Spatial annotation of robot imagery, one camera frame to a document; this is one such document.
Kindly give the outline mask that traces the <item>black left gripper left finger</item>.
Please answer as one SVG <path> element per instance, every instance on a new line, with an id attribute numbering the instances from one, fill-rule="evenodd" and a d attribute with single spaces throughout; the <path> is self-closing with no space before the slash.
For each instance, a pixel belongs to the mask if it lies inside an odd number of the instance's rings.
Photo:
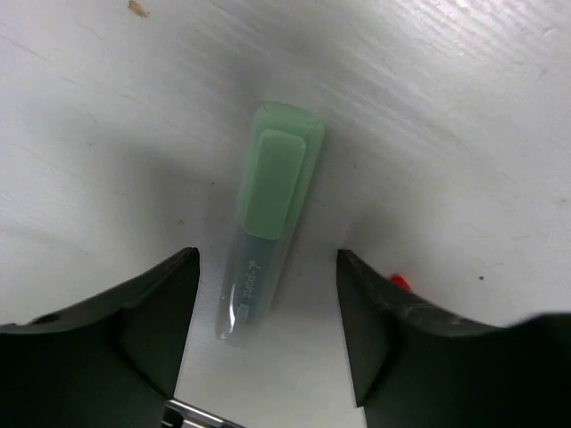
<path id="1" fill-rule="evenodd" d="M 160 426 L 199 276 L 199 252 L 188 247 L 65 309 L 3 325 L 2 426 Z"/>

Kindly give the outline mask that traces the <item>green capped highlighter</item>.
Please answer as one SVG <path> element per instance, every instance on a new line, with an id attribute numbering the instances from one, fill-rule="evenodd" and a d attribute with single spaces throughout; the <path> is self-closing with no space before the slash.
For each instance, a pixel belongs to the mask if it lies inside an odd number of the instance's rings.
<path id="1" fill-rule="evenodd" d="M 265 103 L 253 116 L 219 299 L 222 341 L 247 342 L 271 308 L 324 136 L 318 116 L 288 104 Z"/>

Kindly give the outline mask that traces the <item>red ink pen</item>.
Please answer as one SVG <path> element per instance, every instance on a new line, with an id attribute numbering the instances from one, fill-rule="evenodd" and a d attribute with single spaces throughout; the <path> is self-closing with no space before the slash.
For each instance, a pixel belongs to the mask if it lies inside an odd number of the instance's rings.
<path id="1" fill-rule="evenodd" d="M 401 287 L 405 291 L 408 291 L 408 292 L 411 291 L 411 287 L 410 287 L 409 283 L 401 275 L 391 275 L 389 277 L 389 281 L 393 284 L 398 285 L 399 287 Z"/>

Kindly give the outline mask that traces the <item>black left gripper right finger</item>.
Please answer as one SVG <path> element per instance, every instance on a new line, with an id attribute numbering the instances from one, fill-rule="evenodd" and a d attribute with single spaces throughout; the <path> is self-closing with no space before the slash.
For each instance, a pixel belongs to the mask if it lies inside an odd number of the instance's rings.
<path id="1" fill-rule="evenodd" d="M 568 314 L 478 323 L 401 288 L 348 250 L 337 253 L 336 287 L 367 426 L 569 426 Z"/>

